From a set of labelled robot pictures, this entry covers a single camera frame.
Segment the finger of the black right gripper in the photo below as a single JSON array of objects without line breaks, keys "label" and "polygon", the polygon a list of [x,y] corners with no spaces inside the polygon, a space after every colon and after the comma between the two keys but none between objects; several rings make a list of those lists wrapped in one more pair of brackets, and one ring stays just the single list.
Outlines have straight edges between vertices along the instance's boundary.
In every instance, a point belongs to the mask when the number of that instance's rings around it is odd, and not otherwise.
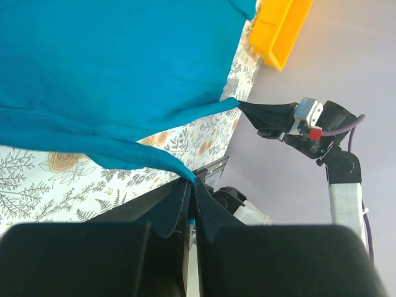
[{"label": "finger of the black right gripper", "polygon": [[255,104],[241,101],[238,108],[248,118],[262,138],[279,138],[289,132],[295,123],[298,103],[281,105]]}]

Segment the blue t shirt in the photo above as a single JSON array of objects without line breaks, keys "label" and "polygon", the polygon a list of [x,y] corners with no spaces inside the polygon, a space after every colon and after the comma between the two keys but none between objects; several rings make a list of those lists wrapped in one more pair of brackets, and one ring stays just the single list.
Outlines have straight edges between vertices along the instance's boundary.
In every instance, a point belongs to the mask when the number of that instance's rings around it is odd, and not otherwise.
[{"label": "blue t shirt", "polygon": [[2,1],[1,143],[171,171],[143,138],[238,106],[223,99],[255,1]]}]

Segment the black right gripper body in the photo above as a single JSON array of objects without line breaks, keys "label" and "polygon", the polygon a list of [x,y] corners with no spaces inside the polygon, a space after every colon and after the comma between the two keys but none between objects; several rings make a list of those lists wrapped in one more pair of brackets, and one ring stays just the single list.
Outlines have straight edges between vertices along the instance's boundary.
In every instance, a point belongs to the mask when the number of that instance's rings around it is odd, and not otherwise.
[{"label": "black right gripper body", "polygon": [[290,135],[288,132],[282,133],[280,140],[310,159],[321,158],[333,145],[338,145],[352,129],[356,116],[332,101],[327,101],[323,106],[324,110],[317,122],[322,128],[322,136],[319,140]]}]

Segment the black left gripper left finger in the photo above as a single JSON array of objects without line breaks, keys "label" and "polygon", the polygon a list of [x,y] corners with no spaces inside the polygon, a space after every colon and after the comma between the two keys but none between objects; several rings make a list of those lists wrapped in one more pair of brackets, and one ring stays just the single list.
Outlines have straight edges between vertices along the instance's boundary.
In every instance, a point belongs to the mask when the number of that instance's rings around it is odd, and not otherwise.
[{"label": "black left gripper left finger", "polygon": [[192,184],[134,220],[24,223],[1,239],[2,296],[185,296]]}]

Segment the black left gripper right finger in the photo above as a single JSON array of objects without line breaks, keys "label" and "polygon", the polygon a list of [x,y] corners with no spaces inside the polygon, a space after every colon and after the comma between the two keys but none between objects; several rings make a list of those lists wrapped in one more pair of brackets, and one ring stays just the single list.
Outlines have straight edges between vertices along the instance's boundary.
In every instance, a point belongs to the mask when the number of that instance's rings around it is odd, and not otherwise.
[{"label": "black left gripper right finger", "polygon": [[248,226],[194,185],[203,296],[387,296],[364,248],[339,225]]}]

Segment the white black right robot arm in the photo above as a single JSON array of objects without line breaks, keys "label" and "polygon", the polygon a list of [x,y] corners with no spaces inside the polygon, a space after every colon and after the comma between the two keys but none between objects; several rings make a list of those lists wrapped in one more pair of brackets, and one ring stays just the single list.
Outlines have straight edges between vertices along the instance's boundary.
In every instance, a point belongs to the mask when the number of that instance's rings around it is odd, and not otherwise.
[{"label": "white black right robot arm", "polygon": [[242,101],[238,108],[257,135],[279,140],[325,166],[332,223],[349,227],[365,242],[360,161],[340,146],[361,118],[332,101],[322,104],[307,97],[282,105]]}]

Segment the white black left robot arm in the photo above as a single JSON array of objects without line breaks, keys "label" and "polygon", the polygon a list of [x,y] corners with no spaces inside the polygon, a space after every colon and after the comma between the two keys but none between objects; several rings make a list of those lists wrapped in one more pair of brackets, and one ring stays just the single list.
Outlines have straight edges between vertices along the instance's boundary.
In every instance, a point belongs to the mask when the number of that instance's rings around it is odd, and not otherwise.
[{"label": "white black left robot arm", "polygon": [[179,180],[85,223],[24,223],[1,239],[2,296],[387,296],[364,245],[337,225],[265,225],[232,187]]}]

